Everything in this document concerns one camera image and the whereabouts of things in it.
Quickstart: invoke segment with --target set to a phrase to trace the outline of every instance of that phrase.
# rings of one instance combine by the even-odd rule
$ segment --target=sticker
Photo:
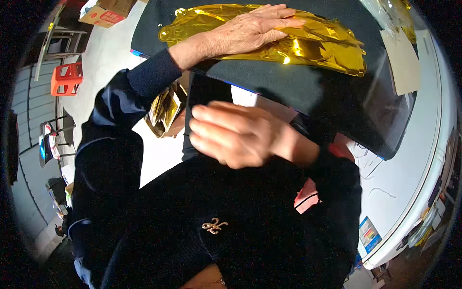
[[[359,239],[367,253],[371,252],[382,240],[369,217],[364,218],[359,225]]]
[[[119,14],[115,14],[115,13],[112,12],[112,11],[106,11],[106,12],[104,12],[104,13],[100,16],[100,18],[101,18],[102,20],[105,20],[105,21],[110,22],[110,23],[113,23],[113,24],[118,23],[118,22],[120,22],[120,21],[123,20],[123,17],[122,17],[122,16],[120,16]]]

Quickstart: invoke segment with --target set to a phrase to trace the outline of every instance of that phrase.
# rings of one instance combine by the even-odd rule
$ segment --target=cardboard box
[[[161,92],[151,105],[145,121],[158,138],[176,135],[184,128],[186,91],[175,81]]]
[[[135,2],[136,0],[99,0],[79,22],[109,28],[126,19]]]

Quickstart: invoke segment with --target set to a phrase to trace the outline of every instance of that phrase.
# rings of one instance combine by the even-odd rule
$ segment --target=navy blue sleeve
[[[131,71],[122,70],[97,94],[90,118],[82,124],[68,236],[78,267],[91,272],[82,275],[90,287],[100,283],[127,228],[129,214],[122,212],[128,211],[127,204],[140,187],[143,141],[132,127],[180,76],[167,50]]]

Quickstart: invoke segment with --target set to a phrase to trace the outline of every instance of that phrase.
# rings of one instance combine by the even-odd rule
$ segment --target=clear plastic
[[[394,39],[402,28],[412,44],[416,44],[413,21],[407,0],[359,0],[371,13],[379,25]]]

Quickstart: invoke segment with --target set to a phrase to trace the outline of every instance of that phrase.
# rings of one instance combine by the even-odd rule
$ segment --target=black mat
[[[290,8],[309,11],[329,19],[337,18],[362,41],[367,55],[367,72],[354,77],[304,65],[283,65],[267,61],[210,60],[192,70],[248,90],[329,123],[332,130],[345,133],[385,159],[393,157],[399,146],[390,148],[376,132],[375,125],[362,110],[362,103],[376,75],[379,60],[386,53],[373,16],[358,0],[286,0]],[[162,26],[175,19],[177,8],[207,4],[279,4],[278,0],[151,0],[133,35],[131,48],[153,55],[167,48],[159,41]],[[391,83],[384,83],[392,91]]]

